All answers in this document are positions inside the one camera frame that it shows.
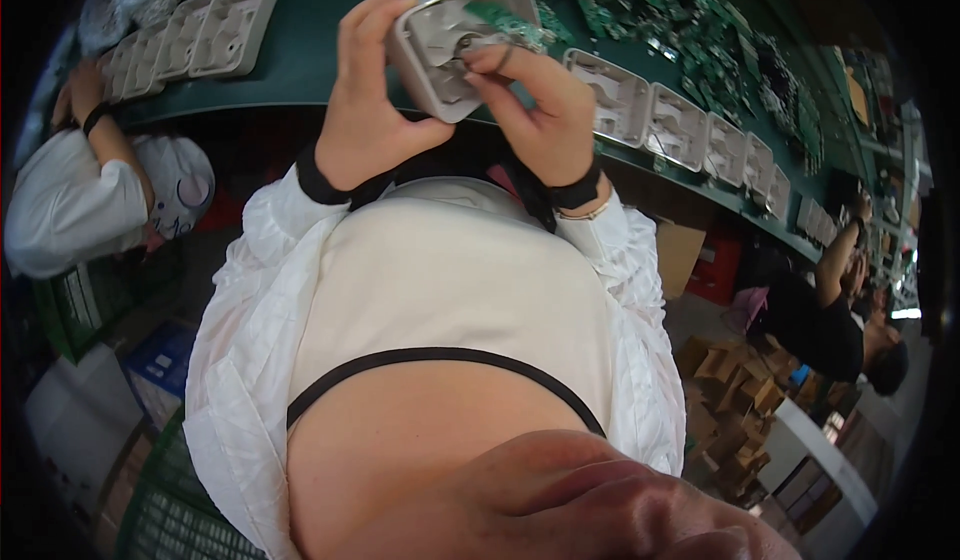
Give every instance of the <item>black t-shirt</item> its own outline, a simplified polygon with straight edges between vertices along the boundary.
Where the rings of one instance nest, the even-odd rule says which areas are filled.
[[[853,383],[863,367],[863,330],[840,295],[820,307],[817,292],[800,275],[783,273],[767,294],[767,310],[758,327],[816,372]]]

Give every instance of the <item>man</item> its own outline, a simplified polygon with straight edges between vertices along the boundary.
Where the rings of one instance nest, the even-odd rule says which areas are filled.
[[[815,286],[781,273],[750,331],[774,336],[798,361],[835,382],[854,383],[862,373],[877,395],[891,396],[906,376],[907,352],[897,330],[886,325],[886,290],[868,287],[851,310],[869,266],[867,255],[854,248],[872,216],[864,196],[817,262]]]
[[[63,128],[73,117],[78,128]],[[54,107],[58,129],[16,176],[4,252],[14,274],[54,277],[79,263],[189,233],[213,199],[207,154],[186,137],[120,130],[100,69],[83,60]]]
[[[557,234],[482,178],[349,211],[453,134],[387,98],[383,38],[416,3],[343,18],[316,146],[253,195],[214,277],[183,424],[211,499],[274,559],[796,557],[676,478],[655,226],[594,164],[593,91],[558,62],[464,57]]]

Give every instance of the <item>black wrist strap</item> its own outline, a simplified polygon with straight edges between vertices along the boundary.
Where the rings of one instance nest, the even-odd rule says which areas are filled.
[[[597,198],[597,184],[600,183],[602,172],[600,163],[594,158],[589,170],[579,181],[562,187],[548,187],[554,208],[573,210],[593,202]]]
[[[314,202],[326,206],[346,204],[351,201],[351,191],[341,191],[333,188],[327,177],[317,168],[314,159],[314,150],[317,142],[313,141],[296,155],[296,180],[300,189]]]
[[[97,107],[93,110],[90,110],[90,114],[87,115],[86,120],[83,122],[83,134],[87,137],[90,137],[90,131],[93,130],[93,127],[97,126],[97,123],[104,117],[111,113],[111,105],[107,102],[100,102],[97,104]]]

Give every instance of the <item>green workbench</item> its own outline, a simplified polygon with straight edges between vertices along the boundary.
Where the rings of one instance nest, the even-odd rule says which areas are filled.
[[[204,79],[168,84],[161,94],[122,107],[118,112],[119,119],[126,125],[133,125],[227,108],[325,104],[330,98],[337,73],[337,24],[344,14],[361,1],[277,0],[256,67],[250,74],[233,80]],[[806,27],[788,0],[730,1],[740,9],[752,28],[777,37],[785,60],[791,70],[810,86],[820,110],[827,162],[821,175],[813,178],[804,176],[802,165],[790,155],[784,137],[777,130],[772,117],[762,110],[760,99],[754,92],[750,93],[750,104],[757,109],[758,118],[741,111],[744,130],[757,134],[770,146],[776,162],[790,180],[791,199],[786,220],[766,218],[742,192],[728,188],[725,183],[713,185],[706,176],[690,173],[678,166],[664,166],[645,152],[608,143],[605,153],[642,170],[656,170],[660,175],[747,218],[800,254],[816,261],[820,251],[788,228],[796,221],[801,196],[811,196],[823,203],[826,166],[841,167],[861,176],[867,176],[873,170],[872,163],[865,163],[865,159],[872,157],[867,158],[870,155],[861,152],[857,133],[851,126],[854,123],[846,77],[842,74],[839,62],[832,58],[833,50],[824,50],[810,43]],[[676,92],[683,92],[678,65],[656,53],[646,43],[618,43],[600,39],[594,47],[587,26],[571,0],[551,0],[551,5],[577,37],[577,48],[596,51],[650,82],[659,82]],[[565,46],[555,46],[550,53],[559,58],[564,49]],[[397,75],[392,72],[388,74],[388,87],[390,100],[395,106],[414,108]],[[474,112],[472,118],[491,120],[486,108]]]

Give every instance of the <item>worker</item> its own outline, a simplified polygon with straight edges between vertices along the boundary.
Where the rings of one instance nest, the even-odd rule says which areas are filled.
[[[558,62],[464,57],[556,234],[480,178],[350,211],[454,131],[387,97],[383,39],[416,3],[341,20],[316,145],[253,194],[214,276],[183,423],[210,498],[270,558],[798,557],[678,479],[655,225],[595,163],[593,92]]]
[[[17,174],[6,212],[14,273],[47,279],[138,246],[152,252],[189,233],[210,206],[207,154],[186,137],[128,139],[104,102],[96,62],[70,72],[52,124],[54,134]]]
[[[855,383],[862,373],[877,395],[891,396],[906,376],[907,350],[900,333],[886,324],[887,290],[863,285],[869,257],[855,246],[872,216],[869,197],[861,197],[817,262],[813,286],[796,273],[780,273],[750,332],[774,336],[828,379]]]

